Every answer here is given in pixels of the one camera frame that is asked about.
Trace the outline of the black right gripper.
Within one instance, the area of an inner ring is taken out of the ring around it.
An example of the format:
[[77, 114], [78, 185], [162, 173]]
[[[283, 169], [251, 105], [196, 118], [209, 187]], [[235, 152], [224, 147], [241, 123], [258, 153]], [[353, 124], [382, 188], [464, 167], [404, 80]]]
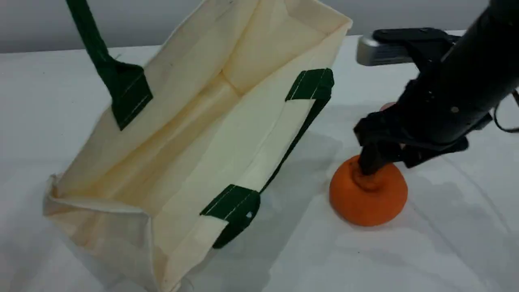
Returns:
[[[397, 161], [410, 169], [467, 150], [465, 136], [488, 124], [492, 107], [491, 75], [478, 71], [422, 72], [408, 83], [395, 105], [368, 114], [354, 127], [362, 145], [358, 159], [362, 174], [375, 174]], [[401, 152], [400, 144], [407, 144]]]

